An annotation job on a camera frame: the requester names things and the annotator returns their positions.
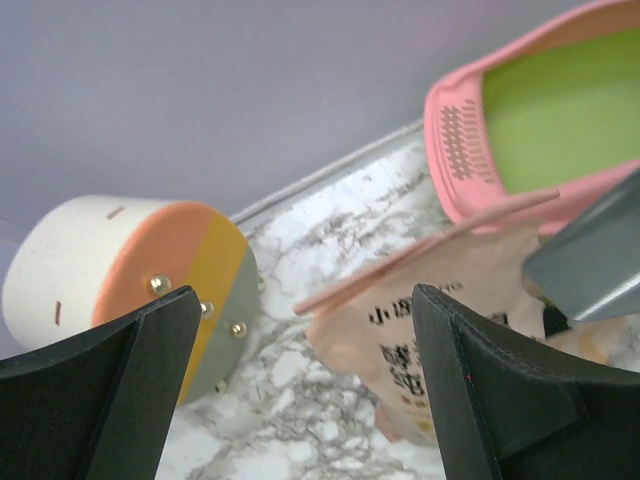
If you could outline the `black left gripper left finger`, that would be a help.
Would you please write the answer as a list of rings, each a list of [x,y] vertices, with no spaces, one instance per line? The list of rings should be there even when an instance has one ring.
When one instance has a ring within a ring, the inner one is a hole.
[[[183,286],[2,360],[2,478],[154,478],[200,319]]]

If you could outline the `metal litter scoop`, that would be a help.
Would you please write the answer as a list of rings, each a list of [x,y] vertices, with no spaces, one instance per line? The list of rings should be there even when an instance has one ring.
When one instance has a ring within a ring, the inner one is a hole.
[[[639,172],[568,223],[523,265],[543,297],[576,322],[639,312]]]

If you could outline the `cat litter paper bag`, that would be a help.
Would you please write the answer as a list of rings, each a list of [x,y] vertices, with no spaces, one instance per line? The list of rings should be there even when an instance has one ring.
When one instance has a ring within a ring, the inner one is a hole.
[[[592,430],[603,420],[597,386],[638,392],[638,316],[568,315],[549,334],[552,302],[524,272],[540,249],[538,222],[484,231],[554,199],[496,206],[295,307],[313,317],[319,359],[379,398],[375,424],[388,440],[504,459]]]

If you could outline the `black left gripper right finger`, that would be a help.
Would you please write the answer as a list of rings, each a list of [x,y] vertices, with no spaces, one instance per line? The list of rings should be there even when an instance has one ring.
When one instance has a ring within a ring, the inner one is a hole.
[[[638,478],[638,373],[563,353],[433,286],[415,286],[412,307],[447,478]]]

